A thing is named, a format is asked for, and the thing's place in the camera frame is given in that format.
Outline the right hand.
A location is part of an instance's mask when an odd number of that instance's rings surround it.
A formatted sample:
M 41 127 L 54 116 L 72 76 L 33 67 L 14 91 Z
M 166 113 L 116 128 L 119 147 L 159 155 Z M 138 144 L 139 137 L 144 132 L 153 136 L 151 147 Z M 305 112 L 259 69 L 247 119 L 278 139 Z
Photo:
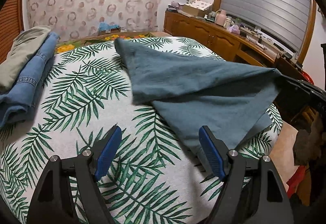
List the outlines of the right hand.
M 325 127 L 322 116 L 317 112 L 310 131 L 300 129 L 293 146 L 293 158 L 296 166 L 306 166 L 309 161 L 322 156 L 325 144 Z

